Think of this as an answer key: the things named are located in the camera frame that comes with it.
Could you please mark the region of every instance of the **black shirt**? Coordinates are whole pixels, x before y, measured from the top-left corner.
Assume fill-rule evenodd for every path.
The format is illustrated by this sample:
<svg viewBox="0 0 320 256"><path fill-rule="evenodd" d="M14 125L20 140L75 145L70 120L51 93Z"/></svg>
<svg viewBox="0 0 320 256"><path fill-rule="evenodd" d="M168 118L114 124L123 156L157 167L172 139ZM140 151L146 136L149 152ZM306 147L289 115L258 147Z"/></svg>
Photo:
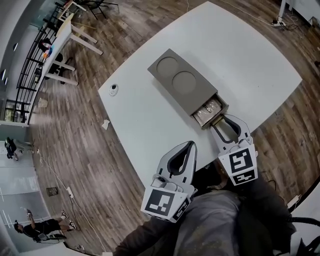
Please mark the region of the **black shirt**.
<svg viewBox="0 0 320 256"><path fill-rule="evenodd" d="M23 227L23 233L28 237L36 238L44 232L45 225L43 222L35 223L35 229L32 228L31 224Z"/></svg>
<svg viewBox="0 0 320 256"><path fill-rule="evenodd" d="M14 152L17 150L17 147L12 139L8 139L7 143L4 144L6 147L6 151L10 157L13 157L15 154Z"/></svg>

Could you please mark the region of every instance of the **railing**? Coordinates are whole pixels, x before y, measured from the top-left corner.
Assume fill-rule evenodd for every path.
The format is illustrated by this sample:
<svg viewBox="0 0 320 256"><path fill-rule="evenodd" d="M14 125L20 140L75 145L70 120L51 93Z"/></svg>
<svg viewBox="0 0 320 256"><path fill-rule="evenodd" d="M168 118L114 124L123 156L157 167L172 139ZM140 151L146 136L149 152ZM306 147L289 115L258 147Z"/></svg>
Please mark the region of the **railing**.
<svg viewBox="0 0 320 256"><path fill-rule="evenodd" d="M17 83L17 95L14 104L13 122L25 123L32 111L32 98L37 93L37 85L42 74L42 67L44 64L43 52L38 47L40 40L49 38L53 43L55 38L55 30L57 27L58 10L61 8L57 5L49 20L46 20L46 25L40 29L28 55L24 61L19 80Z"/></svg>

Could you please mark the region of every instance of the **chair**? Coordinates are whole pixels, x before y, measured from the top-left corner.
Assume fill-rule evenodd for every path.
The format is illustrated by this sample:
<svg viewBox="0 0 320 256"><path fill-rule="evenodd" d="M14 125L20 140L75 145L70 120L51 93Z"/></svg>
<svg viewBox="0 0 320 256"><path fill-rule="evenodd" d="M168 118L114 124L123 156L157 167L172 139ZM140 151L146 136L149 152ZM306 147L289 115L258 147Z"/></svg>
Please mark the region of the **chair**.
<svg viewBox="0 0 320 256"><path fill-rule="evenodd" d="M104 14L104 12L101 10L101 7L108 7L110 5L114 5L114 6L118 6L118 11L119 11L119 5L117 3L112 3L112 2L104 2L104 0L97 0L97 1L90 1L90 0L83 0L81 2L78 3L81 6L88 6L89 10L92 12L92 14L94 15L94 17L96 19L98 14L102 14L103 17L106 19L106 15ZM94 13L93 10L95 9L99 9L100 12L98 13Z"/></svg>
<svg viewBox="0 0 320 256"><path fill-rule="evenodd" d="M49 38L41 39L41 40L39 41L38 47L40 48L41 51L43 51L43 52L45 53L46 50L48 50L48 48L45 47L45 46L43 45L43 43L46 43L46 44L51 45L51 42L50 42ZM61 53L59 53L58 56L55 58L55 60L56 60L57 62L62 62L63 59L64 59L64 57L63 57L63 55L62 55ZM72 59L73 59L72 57L69 57L64 64L68 64L68 62L70 62ZM57 64L52 64L48 72L49 72L50 74L58 73L58 75L59 75L60 77L62 77L65 70L68 70L68 69L67 69L67 68L64 68L64 67L62 67L62 66L59 66L59 65L57 65Z"/></svg>

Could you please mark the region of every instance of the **desk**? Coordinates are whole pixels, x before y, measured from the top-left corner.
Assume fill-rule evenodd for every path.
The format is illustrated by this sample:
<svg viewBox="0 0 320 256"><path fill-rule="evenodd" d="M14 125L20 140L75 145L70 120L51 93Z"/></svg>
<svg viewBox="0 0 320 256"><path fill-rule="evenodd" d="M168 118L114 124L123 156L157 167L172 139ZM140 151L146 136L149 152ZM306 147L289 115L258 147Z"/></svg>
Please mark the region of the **desk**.
<svg viewBox="0 0 320 256"><path fill-rule="evenodd" d="M57 64L59 66L62 66L66 69L72 70L74 71L75 68L66 64L63 64L61 62L55 61L57 55L60 53L60 51L62 50L62 48L65 46L65 44L67 43L67 41L69 39L73 39L75 41L77 41L78 43L88 47L89 49L93 50L94 52L98 53L99 55L101 55L103 52L99 49L97 49L96 47L92 46L91 44L89 44L88 42L82 40L81 38L79 38L78 36L74 35L72 33L72 30L76 31L77 33L81 34L82 36L88 38L89 40L93 41L94 43L97 42L97 40L95 40L94 38L92 38L91 36L89 36L88 34L84 33L83 31L81 31L80 29L76 28L75 26L71 25L71 21L70 20L66 20L60 27L59 31L56 33L57 38L55 39L54 43L53 43L53 50L52 53L50 55L50 57L45 61L43 68L42 68L42 75L47 77L47 78L52 78L52 79L56 79L71 85L78 85L77 81L73 81L71 79L68 78L64 78L62 76L56 75L56 74L50 74L49 73L49 69L51 67L51 65Z"/></svg>
<svg viewBox="0 0 320 256"><path fill-rule="evenodd" d="M218 156L209 130L188 116L147 68L172 49L198 70L229 104L228 113L253 132L302 81L263 35L223 8L205 2L162 29L102 85L99 95L144 186L173 147L196 143L196 169ZM118 84L117 95L109 88Z"/></svg>
<svg viewBox="0 0 320 256"><path fill-rule="evenodd" d="M63 11L61 11L59 13L59 15L57 16L57 19L60 21L65 21L65 19L63 18L63 15L65 14L65 12L69 12L68 9L71 5L75 5L76 7L79 7L80 9L84 10L85 12L87 11L85 8L83 8L81 5L76 4L74 1L70 0L69 2L67 2L64 6L63 6Z"/></svg>
<svg viewBox="0 0 320 256"><path fill-rule="evenodd" d="M59 36L55 39L54 43L52 44L53 50L51 55L49 56L49 58L46 59L43 67L42 67L42 75L40 78L39 83L41 83L43 81L43 77L47 77L47 78L52 78L52 79L56 79L68 84L72 84L77 86L78 82L59 76L57 74L50 74L49 70L52 64L57 64L59 66L62 66L66 69L69 70L75 70L74 67L63 64L61 62L56 61L56 57L58 56L58 54L61 52L62 48L65 46L66 42L69 40L71 34L72 34L72 28L71 28L71 23L70 21L63 27L63 29L60 31L59 29Z"/></svg>

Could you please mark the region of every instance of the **cable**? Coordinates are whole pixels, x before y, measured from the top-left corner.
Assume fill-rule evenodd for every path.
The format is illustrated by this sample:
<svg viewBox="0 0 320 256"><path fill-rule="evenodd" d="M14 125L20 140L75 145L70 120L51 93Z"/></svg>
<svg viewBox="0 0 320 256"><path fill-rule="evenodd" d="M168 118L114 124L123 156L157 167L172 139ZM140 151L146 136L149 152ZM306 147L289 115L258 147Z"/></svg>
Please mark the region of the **cable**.
<svg viewBox="0 0 320 256"><path fill-rule="evenodd" d="M298 201L295 202L295 204L294 204L294 209L293 209L292 211L294 211L294 210L296 209L297 203L299 203L299 201L300 201L301 198L302 198L302 195L301 195L301 194L298 195Z"/></svg>
<svg viewBox="0 0 320 256"><path fill-rule="evenodd" d="M59 244L60 243L60 241L58 241L58 242L55 242L55 243L53 243L53 242L38 242L39 244L49 244L49 245L56 245L56 244Z"/></svg>
<svg viewBox="0 0 320 256"><path fill-rule="evenodd" d="M79 221L77 220L77 217L76 217L76 214L75 214L75 209L74 209L74 203L72 202L72 199L71 197L69 196L69 199L70 199L70 203L71 203L71 207L72 207L72 212L73 212L73 217L74 217L74 220L77 224L79 224Z"/></svg>
<svg viewBox="0 0 320 256"><path fill-rule="evenodd" d="M90 222L89 222L89 220L87 219L87 217L86 217L85 213L84 213L84 212L82 211L82 209L80 208L80 206L79 206L79 204L77 203L76 199L75 199L75 198L73 198L73 200L74 200L74 202L75 202L76 206L78 206L78 208L79 208L80 212L82 213L83 217L86 219L86 221L88 222L88 224L90 225L90 227L93 229L93 231L94 231L94 233L95 233L96 237L99 239L99 241L100 241L100 243L101 243L101 245L102 245L102 248L103 248L103 249L104 249L104 251L106 252L107 250L106 250L105 246L103 245L103 243L102 243L102 241L101 241L101 239L100 239L100 236L98 236L98 234L97 234L96 230L94 229L94 227L91 225L91 223L90 223Z"/></svg>
<svg viewBox="0 0 320 256"><path fill-rule="evenodd" d="M66 186L64 185L64 183L62 182L62 180L59 178L59 176L57 175L57 173L51 168L51 166L48 164L48 162L41 156L41 153L38 151L38 154L40 155L40 164L41 164L41 167L44 167L44 164L43 164L43 161L47 164L47 166L49 167L49 169L54 173L54 175L56 176L56 178L61 182L62 186L64 187L65 190L67 190ZM98 235L97 231L95 230L95 228L91 225L90 221L88 220L87 216L85 215L84 211L81 209L81 207L79 206L79 204L77 203L76 199L73 198L76 206L78 206L80 212L82 213L83 217L85 218L85 220L88 222L89 226L93 229L96 237L99 239L100 241L100 244L103 248L103 250L106 252L106 248L104 246L104 244L102 243L101 241L101 238L100 236Z"/></svg>
<svg viewBox="0 0 320 256"><path fill-rule="evenodd" d="M67 190L66 186L64 185L64 183L62 182L62 180L59 178L59 176L57 175L57 173L51 168L51 166L48 164L48 162L41 156L41 153L38 151L38 154L40 155L40 164L41 167L44 167L44 163L43 161L46 163L46 165L50 168L50 170L53 172L53 174L56 176L56 178L61 182L63 188L65 190Z"/></svg>
<svg viewBox="0 0 320 256"><path fill-rule="evenodd" d="M320 221L314 218L306 218L306 217L289 217L286 219L287 222L298 222L298 223L305 223L311 224L320 227Z"/></svg>
<svg viewBox="0 0 320 256"><path fill-rule="evenodd" d="M189 1L188 1L188 0L186 0L186 3L188 4L188 7L187 7L187 9L186 9L186 12L188 12L188 11L189 11L189 6L190 6L190 4L189 4Z"/></svg>
<svg viewBox="0 0 320 256"><path fill-rule="evenodd" d="M296 16L294 16L294 15L289 16L288 13L286 13L285 15L293 22L294 25L297 26L297 27L295 27L294 29L290 29L290 30L295 30L295 29L299 28L300 31L301 31L301 33L302 33L302 35L303 35L303 36L300 36L300 38L301 38L301 39L305 38L305 33L304 33L303 30L301 29L301 27L302 27L303 25L297 25L297 24L296 24L296 22L297 22L299 19L298 19Z"/></svg>
<svg viewBox="0 0 320 256"><path fill-rule="evenodd" d="M227 1L224 1L224 0L220 0L220 1L221 1L221 2L226 3L226 4L230 5L230 6L232 6L233 8L238 9L239 11L241 11L241 12L243 12L243 13L245 13L245 14L249 15L250 17L252 17L252 18L254 18L254 19L256 19L256 20L258 20L258 21L260 21L260 22L262 22L262 23L264 23L264 24L266 24L266 25L268 25L268 26L271 26L271 27L277 27L277 25L269 24L269 23L265 22L265 21L264 21L264 20L262 20L262 19L259 19L259 18L255 17L255 16L252 16L251 14L249 14L249 13L245 12L244 10L241 10L240 8L238 8L238 7L234 6L234 5L232 5L231 3L227 2Z"/></svg>
<svg viewBox="0 0 320 256"><path fill-rule="evenodd" d="M277 183L276 183L276 181L275 181L274 179L271 179L271 180L268 181L268 183L269 183L269 182L274 182L274 191L276 191L276 190L277 190Z"/></svg>

